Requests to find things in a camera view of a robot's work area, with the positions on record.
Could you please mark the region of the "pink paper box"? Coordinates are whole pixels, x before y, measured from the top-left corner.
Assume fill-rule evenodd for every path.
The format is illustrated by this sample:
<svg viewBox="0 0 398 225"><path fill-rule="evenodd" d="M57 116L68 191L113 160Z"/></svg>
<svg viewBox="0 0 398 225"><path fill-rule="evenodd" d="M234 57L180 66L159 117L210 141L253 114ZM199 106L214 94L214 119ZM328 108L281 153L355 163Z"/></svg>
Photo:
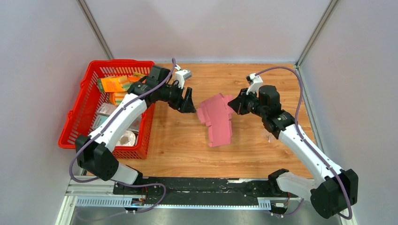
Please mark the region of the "pink paper box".
<svg viewBox="0 0 398 225"><path fill-rule="evenodd" d="M216 94L199 104L197 115L201 123L208 127L210 147L218 147L231 143L232 139L232 113L234 112L228 102L232 95Z"/></svg>

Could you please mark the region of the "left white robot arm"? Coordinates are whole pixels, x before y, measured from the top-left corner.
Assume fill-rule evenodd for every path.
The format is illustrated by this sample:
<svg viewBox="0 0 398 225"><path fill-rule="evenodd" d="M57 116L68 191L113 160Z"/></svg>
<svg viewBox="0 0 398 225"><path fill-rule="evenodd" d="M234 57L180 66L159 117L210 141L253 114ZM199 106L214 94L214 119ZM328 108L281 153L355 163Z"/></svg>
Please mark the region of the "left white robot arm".
<svg viewBox="0 0 398 225"><path fill-rule="evenodd" d="M180 113L195 113L192 88L184 83L192 76L188 69L173 65L172 70L152 66L150 73L133 82L120 105L88 136L75 141L76 156L72 163L103 181L112 180L125 185L133 195L143 190L141 173L120 163L112 154L128 127L157 101L166 102Z"/></svg>

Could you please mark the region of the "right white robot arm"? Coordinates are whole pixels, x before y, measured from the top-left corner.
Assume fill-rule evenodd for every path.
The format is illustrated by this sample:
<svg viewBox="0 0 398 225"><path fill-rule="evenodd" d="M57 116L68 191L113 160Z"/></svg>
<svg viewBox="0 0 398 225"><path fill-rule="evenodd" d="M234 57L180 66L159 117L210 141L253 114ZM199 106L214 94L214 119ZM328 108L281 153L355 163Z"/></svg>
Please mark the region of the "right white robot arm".
<svg viewBox="0 0 398 225"><path fill-rule="evenodd" d="M275 86L264 85L257 92L241 89L228 106L238 115L252 113L261 117L264 128L285 144L312 175L312 179L306 179L287 169L275 171L268 176L271 195L291 193L308 200L323 218L343 210L348 210L346 219L352 218L352 206L358 201L358 175L353 169L344 170L320 151L295 118L282 109Z"/></svg>

